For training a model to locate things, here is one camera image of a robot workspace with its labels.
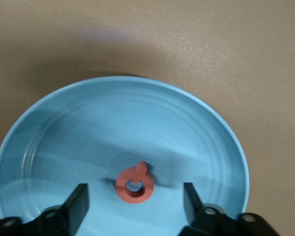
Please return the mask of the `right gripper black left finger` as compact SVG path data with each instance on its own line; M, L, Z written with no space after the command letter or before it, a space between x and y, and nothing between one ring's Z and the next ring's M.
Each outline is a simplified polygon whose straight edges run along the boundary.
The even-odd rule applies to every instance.
M0 236L75 236L89 210L88 184L80 183L62 205L44 210L34 220L0 220Z

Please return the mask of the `blue plate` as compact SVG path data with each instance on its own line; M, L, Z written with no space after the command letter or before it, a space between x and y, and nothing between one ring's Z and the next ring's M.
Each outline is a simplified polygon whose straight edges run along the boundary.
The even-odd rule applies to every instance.
M116 180L141 161L154 192L129 204ZM87 183L90 207L77 236L177 236L187 224L186 182L230 217L246 209L248 166L232 129L203 101L149 79L61 88L22 114L0 147L0 217L31 221Z

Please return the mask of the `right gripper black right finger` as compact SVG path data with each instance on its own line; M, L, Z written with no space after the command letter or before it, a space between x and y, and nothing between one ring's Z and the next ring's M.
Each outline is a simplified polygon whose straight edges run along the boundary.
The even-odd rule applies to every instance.
M183 203L188 220L179 236L278 236L276 230L255 213L232 219L214 205L201 201L194 185L183 184Z

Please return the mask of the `pink foam letter Q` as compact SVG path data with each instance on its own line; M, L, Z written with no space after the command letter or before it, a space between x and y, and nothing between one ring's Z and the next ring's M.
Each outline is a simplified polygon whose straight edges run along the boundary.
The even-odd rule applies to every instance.
M128 182L133 184L142 183L138 191L130 190L126 185ZM154 183L148 171L147 163L139 162L135 167L124 170L116 180L115 190L121 200L129 204L141 204L147 201L154 192Z

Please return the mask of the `brown table cover sheet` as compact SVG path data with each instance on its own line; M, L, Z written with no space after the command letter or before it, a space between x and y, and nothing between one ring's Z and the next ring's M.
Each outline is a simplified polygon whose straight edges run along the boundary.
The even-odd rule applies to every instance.
M215 109L248 161L247 210L295 236L295 0L0 0L0 145L43 96L113 75Z

